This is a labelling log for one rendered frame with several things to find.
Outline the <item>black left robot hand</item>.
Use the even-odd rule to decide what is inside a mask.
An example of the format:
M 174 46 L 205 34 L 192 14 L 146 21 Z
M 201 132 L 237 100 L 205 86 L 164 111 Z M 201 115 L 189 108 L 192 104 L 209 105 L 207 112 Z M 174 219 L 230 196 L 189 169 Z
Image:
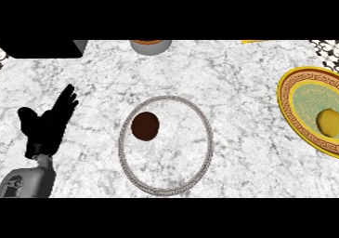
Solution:
M 56 154 L 77 104 L 74 86 L 68 85 L 52 108 L 42 115 L 37 115 L 36 111 L 28 107 L 18 109 L 21 131 L 28 137 L 25 150 L 28 159 L 39 154 Z

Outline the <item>white marble plate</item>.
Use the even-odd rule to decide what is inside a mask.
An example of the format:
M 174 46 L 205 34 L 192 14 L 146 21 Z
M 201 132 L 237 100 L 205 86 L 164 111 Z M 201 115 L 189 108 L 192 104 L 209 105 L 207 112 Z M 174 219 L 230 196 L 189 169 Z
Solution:
M 140 140 L 131 124 L 140 113 L 158 118 L 154 138 Z M 179 96 L 158 96 L 131 110 L 118 136 L 118 157 L 130 183 L 148 194 L 173 196 L 199 182 L 212 158 L 212 130 L 199 107 Z

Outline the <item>yellow patterned placemat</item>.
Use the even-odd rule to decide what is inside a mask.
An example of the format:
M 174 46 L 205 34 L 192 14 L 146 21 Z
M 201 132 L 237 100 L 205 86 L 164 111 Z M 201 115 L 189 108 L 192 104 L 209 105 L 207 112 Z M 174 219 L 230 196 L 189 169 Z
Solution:
M 339 158 L 339 134 L 326 136 L 317 123 L 323 110 L 339 112 L 339 73 L 313 66 L 289 70 L 279 81 L 277 102 L 298 136 L 318 151 Z

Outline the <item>yellow lemon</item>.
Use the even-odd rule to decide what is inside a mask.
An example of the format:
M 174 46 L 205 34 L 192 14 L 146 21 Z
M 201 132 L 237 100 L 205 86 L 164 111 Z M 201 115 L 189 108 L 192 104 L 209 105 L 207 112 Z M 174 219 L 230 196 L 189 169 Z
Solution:
M 335 138 L 339 136 L 339 112 L 333 109 L 323 110 L 316 119 L 318 130 L 324 136 Z

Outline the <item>dark brown oval object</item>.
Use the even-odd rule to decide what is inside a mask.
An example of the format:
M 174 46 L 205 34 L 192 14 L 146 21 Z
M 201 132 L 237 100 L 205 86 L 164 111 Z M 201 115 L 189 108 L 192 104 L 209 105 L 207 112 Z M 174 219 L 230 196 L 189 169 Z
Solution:
M 152 112 L 140 112 L 131 121 L 131 134 L 143 141 L 151 141 L 159 130 L 159 121 Z

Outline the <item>black appliance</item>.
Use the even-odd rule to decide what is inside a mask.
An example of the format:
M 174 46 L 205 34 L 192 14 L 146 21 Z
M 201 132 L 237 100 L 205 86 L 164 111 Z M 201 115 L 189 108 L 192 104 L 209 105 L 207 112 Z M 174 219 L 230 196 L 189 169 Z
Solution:
M 77 59 L 87 40 L 0 40 L 0 48 L 17 59 Z

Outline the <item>grey cylindrical pot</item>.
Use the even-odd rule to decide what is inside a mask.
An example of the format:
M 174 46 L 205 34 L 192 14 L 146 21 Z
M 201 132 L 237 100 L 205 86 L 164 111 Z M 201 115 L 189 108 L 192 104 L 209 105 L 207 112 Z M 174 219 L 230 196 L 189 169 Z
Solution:
M 133 50 L 145 56 L 154 56 L 164 53 L 170 48 L 171 40 L 130 41 Z

